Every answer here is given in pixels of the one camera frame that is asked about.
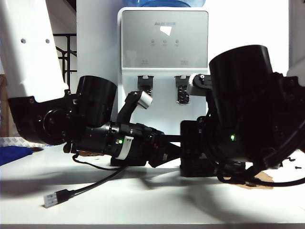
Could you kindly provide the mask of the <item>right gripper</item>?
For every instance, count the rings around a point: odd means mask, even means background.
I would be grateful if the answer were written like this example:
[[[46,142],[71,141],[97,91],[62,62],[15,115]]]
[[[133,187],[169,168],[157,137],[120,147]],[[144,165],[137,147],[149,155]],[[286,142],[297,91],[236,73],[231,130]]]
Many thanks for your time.
[[[221,164],[222,161],[216,155],[213,147],[213,121],[211,112],[207,112],[205,116],[198,117],[197,121],[184,120],[181,122],[182,155],[199,155],[198,140],[200,139],[200,146],[207,160],[212,165]]]

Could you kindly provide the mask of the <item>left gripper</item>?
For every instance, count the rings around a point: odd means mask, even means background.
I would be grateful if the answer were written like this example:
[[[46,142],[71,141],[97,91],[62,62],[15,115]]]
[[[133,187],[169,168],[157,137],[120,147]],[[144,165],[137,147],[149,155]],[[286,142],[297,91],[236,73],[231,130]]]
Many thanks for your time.
[[[169,142],[160,142],[159,136],[165,140],[181,140],[181,135],[164,135],[164,132],[139,123],[121,124],[120,134],[132,137],[131,146],[125,159],[116,159],[117,166],[144,166],[148,163],[158,167],[181,157],[181,148]]]

